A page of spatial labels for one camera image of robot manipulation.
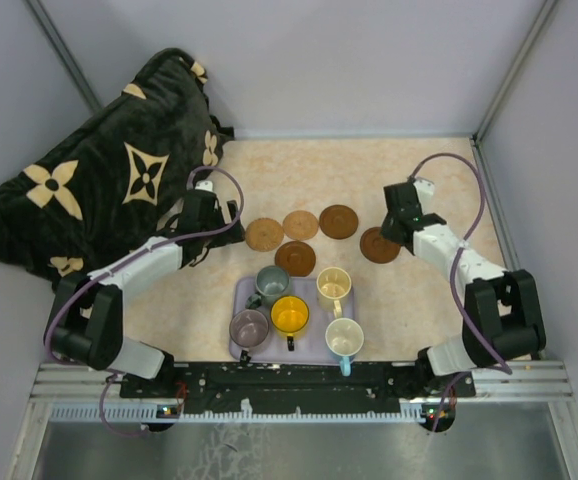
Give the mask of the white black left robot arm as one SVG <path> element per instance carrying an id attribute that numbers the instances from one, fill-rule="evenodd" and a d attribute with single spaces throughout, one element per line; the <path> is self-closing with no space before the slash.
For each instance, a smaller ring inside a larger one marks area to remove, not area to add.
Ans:
<path id="1" fill-rule="evenodd" d="M 242 206 L 229 201 L 226 222 L 215 193 L 192 190 L 182 212 L 136 251 L 98 270 L 63 277 L 44 334 L 47 353 L 59 362 L 139 377 L 155 396 L 170 394 L 177 384 L 173 357 L 129 338 L 125 311 L 162 277 L 198 265 L 212 249 L 242 242 Z"/>

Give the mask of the light wooden coaster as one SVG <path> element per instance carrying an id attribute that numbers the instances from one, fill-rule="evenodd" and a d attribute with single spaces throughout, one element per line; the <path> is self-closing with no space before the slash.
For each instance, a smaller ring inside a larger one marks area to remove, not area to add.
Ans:
<path id="1" fill-rule="evenodd" d="M 306 210 L 289 213 L 282 222 L 284 233 L 292 240 L 306 241 L 319 230 L 319 222 L 314 214 Z"/>
<path id="2" fill-rule="evenodd" d="M 269 252 L 278 248 L 284 239 L 280 223 L 271 218 L 252 221 L 245 231 L 245 242 L 254 251 Z"/>

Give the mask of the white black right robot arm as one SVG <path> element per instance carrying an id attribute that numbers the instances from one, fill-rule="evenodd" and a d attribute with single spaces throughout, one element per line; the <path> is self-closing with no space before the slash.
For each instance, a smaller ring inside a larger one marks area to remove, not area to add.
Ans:
<path id="1" fill-rule="evenodd" d="M 381 235 L 434 267 L 450 286 L 462 316 L 459 334 L 422 349 L 414 363 L 417 387 L 439 395 L 451 376 L 476 368 L 500 367 L 546 346 L 535 278 L 508 270 L 480 255 L 446 220 L 425 211 L 435 186 L 409 179 L 383 188 L 387 213 Z"/>

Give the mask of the dark brown coaster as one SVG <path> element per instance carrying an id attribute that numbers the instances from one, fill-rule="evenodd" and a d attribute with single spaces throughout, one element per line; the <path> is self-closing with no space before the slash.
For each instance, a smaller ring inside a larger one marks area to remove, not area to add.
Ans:
<path id="1" fill-rule="evenodd" d="M 290 276 L 306 277 L 316 265 L 316 254 L 311 246 L 302 241 L 290 241 L 281 245 L 275 253 L 275 265 Z"/>
<path id="2" fill-rule="evenodd" d="M 397 258 L 401 246 L 384 238 L 379 227 L 367 229 L 360 238 L 360 251 L 370 262 L 376 264 L 390 263 Z"/>
<path id="3" fill-rule="evenodd" d="M 319 216 L 321 231 L 326 236 L 336 240 L 344 240 L 353 236 L 358 225 L 358 215 L 346 205 L 330 205 Z"/>

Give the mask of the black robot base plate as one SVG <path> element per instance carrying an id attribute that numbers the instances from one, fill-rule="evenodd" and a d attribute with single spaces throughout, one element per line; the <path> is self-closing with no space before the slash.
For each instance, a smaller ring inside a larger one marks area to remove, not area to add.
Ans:
<path id="1" fill-rule="evenodd" d="M 402 400 L 438 397 L 450 380 L 407 362 L 355 362 L 348 377 L 336 365 L 189 362 L 154 380 L 125 376 L 120 397 L 178 399 L 187 414 L 237 413 L 244 400 L 254 414 L 398 413 Z"/>

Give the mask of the cream mug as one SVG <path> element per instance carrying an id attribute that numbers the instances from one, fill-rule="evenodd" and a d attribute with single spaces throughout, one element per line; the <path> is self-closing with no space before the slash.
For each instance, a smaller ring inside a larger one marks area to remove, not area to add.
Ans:
<path id="1" fill-rule="evenodd" d="M 339 267 L 325 268 L 317 276 L 316 287 L 320 307 L 332 313 L 335 319 L 342 318 L 352 289 L 349 273 Z"/>

